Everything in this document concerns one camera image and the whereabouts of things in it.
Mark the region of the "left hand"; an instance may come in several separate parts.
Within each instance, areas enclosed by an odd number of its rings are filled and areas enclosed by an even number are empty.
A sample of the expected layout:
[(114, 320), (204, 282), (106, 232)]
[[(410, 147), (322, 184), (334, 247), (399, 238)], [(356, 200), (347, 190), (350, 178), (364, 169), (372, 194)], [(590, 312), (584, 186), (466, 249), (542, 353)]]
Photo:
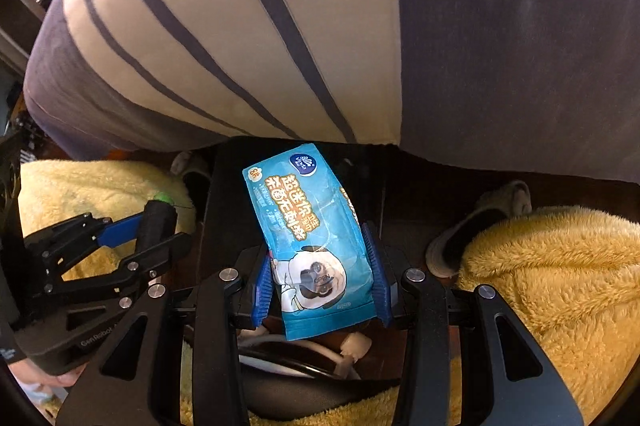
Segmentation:
[(79, 365), (70, 372), (62, 375), (50, 375), (32, 360), (23, 359), (9, 365), (9, 369), (14, 377), (25, 385), (38, 385), (53, 387), (71, 387), (77, 383), (81, 374), (85, 371), (87, 364)]

